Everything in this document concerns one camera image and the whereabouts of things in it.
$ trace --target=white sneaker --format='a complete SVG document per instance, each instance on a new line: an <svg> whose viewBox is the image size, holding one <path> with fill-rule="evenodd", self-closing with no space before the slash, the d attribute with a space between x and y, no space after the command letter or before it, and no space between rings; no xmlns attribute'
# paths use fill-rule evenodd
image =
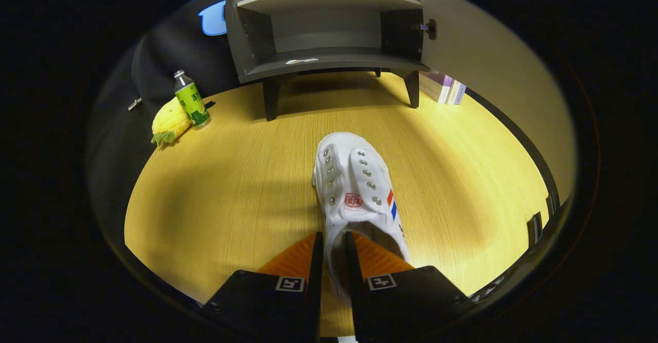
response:
<svg viewBox="0 0 658 343"><path fill-rule="evenodd" d="M327 135L318 146L313 186L326 217L324 258L338 298L346 291L346 231L366 236L409 262L400 214L388 167L362 137L349 132Z"/></svg>

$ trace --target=table surface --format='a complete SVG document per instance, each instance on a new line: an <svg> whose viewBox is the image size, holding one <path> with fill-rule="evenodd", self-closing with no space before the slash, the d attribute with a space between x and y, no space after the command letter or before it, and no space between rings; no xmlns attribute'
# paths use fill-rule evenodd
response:
<svg viewBox="0 0 658 343"><path fill-rule="evenodd" d="M331 132L361 135L381 154L411 265L436 266L467 295L528 248L526 221L534 213L548 218L533 160L468 95L446 105L421 92L412 109L401 78L343 72L285 84L272 122L265 121L261 83L209 101L216 105L206 128L154 151L124 229L140 261L202 303L234 271L257 270L324 230L311 175L317 145ZM352 335L352 312L332 294L326 268L322 283L320 334Z"/></svg>

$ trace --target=blue sticker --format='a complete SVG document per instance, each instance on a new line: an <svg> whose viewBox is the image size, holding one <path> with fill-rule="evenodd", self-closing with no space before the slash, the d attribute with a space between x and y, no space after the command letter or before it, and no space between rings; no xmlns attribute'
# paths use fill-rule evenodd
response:
<svg viewBox="0 0 658 343"><path fill-rule="evenodd" d="M391 214L393 215L393 221L395 221L395 215L397 214L397 204L393 201L393 208L391 209Z"/></svg>
<svg viewBox="0 0 658 343"><path fill-rule="evenodd" d="M224 20L224 5L226 0L212 4L199 13L202 17L202 30L208 36L219 36L226 33L226 21Z"/></svg>

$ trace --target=red logo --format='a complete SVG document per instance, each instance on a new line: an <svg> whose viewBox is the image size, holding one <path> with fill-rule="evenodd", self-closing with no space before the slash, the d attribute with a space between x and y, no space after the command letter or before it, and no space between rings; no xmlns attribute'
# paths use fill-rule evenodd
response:
<svg viewBox="0 0 658 343"><path fill-rule="evenodd" d="M345 204L348 207L358 208L363 204L363 200L357 193L347 193L345 194Z"/></svg>

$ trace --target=white wall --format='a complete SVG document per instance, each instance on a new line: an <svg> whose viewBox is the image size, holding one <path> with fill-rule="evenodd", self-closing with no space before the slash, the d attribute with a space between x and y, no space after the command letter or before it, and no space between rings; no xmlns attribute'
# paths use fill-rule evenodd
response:
<svg viewBox="0 0 658 343"><path fill-rule="evenodd" d="M437 40L425 34L422 62L479 93L535 144L564 203L576 175L575 134L562 94L525 43L466 0L421 0L425 22L437 21Z"/></svg>

